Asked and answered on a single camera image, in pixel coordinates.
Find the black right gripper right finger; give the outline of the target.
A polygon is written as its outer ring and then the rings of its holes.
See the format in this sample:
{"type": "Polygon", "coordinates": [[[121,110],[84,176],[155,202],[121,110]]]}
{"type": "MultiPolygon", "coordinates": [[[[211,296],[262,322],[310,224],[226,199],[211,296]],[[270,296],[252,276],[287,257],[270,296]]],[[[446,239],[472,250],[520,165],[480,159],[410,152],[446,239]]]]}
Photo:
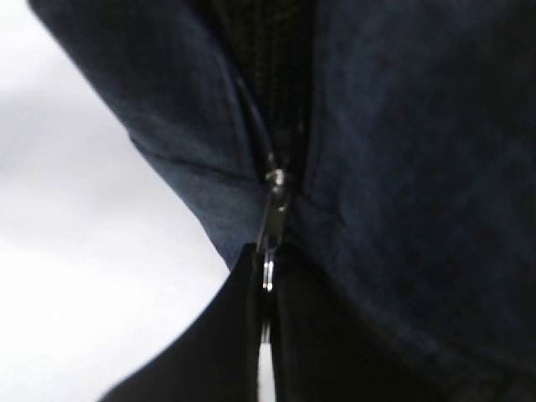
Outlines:
{"type": "Polygon", "coordinates": [[[434,380],[402,362],[353,316],[322,269],[284,246],[270,257],[271,346],[278,401],[533,401],[521,374],[434,380]]]}

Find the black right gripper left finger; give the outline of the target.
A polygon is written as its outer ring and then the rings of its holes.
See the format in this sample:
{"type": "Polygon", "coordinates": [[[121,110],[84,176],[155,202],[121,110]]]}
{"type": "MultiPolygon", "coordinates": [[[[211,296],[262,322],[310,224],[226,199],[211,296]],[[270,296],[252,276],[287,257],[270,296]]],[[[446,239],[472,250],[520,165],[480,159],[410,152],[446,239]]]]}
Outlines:
{"type": "Polygon", "coordinates": [[[259,399],[262,273],[253,244],[217,295],[171,345],[115,385],[104,401],[240,402],[259,399]]]}

